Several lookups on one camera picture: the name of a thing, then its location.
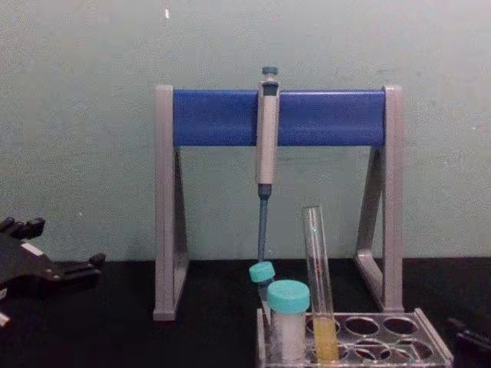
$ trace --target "black table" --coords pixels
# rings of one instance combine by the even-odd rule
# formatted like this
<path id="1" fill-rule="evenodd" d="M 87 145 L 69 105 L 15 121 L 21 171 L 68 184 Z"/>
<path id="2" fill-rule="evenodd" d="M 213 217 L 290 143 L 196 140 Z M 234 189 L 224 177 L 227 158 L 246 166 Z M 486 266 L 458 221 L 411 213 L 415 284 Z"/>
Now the black table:
<path id="1" fill-rule="evenodd" d="M 176 322 L 155 324 L 153 262 L 110 262 L 97 289 L 0 303 L 0 367 L 244 367 L 255 365 L 253 261 L 194 261 Z M 332 260 L 334 308 L 377 311 L 352 260 Z M 278 278 L 306 281 L 303 260 L 275 261 Z M 446 319 L 491 331 L 491 258 L 407 259 L 404 306 L 420 307 L 447 342 Z M 456 354 L 456 368 L 491 366 Z"/>

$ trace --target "teal cap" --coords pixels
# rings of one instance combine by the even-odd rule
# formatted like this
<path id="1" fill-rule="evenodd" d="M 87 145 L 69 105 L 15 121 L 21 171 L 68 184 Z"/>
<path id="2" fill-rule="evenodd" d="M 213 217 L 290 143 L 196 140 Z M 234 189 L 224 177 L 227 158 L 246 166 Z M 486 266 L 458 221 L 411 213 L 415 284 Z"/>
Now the teal cap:
<path id="1" fill-rule="evenodd" d="M 264 282 L 275 277 L 275 269 L 269 261 L 254 264 L 249 269 L 252 282 Z"/>
<path id="2" fill-rule="evenodd" d="M 300 281 L 281 280 L 268 286 L 268 306 L 283 314 L 303 313 L 310 305 L 310 290 Z"/>

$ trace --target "white label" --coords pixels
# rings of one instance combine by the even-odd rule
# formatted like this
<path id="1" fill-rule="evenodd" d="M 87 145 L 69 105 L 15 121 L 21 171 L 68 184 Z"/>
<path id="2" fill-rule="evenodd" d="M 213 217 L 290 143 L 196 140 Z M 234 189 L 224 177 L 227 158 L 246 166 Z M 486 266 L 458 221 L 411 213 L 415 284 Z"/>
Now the white label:
<path id="1" fill-rule="evenodd" d="M 32 244 L 29 244 L 29 243 L 23 243 L 21 244 L 21 246 L 23 247 L 23 249 L 25 249 L 26 251 L 30 251 L 33 255 L 36 255 L 36 256 L 40 256 L 40 255 L 43 255 L 44 253 L 41 251 L 41 249 L 37 249 L 34 245 Z"/>

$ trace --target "micropipette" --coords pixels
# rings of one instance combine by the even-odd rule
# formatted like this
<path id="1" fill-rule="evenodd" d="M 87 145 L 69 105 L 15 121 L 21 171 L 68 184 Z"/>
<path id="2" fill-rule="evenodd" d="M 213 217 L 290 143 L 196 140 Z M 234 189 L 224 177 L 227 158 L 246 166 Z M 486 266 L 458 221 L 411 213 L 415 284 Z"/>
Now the micropipette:
<path id="1" fill-rule="evenodd" d="M 255 163 L 259 195 L 258 260 L 264 261 L 268 200 L 272 191 L 275 154 L 278 145 L 279 84 L 277 67 L 264 67 L 265 79 L 259 82 L 257 158 Z"/>

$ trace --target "gray stand frame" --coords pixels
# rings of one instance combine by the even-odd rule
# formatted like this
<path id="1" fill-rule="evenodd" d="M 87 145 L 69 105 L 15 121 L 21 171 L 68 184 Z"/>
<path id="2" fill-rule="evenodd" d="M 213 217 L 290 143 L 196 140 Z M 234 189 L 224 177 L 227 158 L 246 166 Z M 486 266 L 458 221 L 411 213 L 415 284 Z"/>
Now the gray stand frame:
<path id="1" fill-rule="evenodd" d="M 354 260 L 378 307 L 386 313 L 403 312 L 402 305 L 402 186 L 404 118 L 402 89 L 385 88 L 385 145 L 372 147 L 361 205 Z M 382 195 L 384 271 L 371 251 Z"/>
<path id="2" fill-rule="evenodd" d="M 361 206 L 355 261 L 378 307 L 402 312 L 402 90 L 385 88 L 385 145 L 371 148 Z M 371 252 L 380 197 L 383 271 Z M 179 152 L 173 145 L 173 87 L 156 88 L 155 119 L 155 310 L 154 320 L 175 320 L 188 268 Z"/>

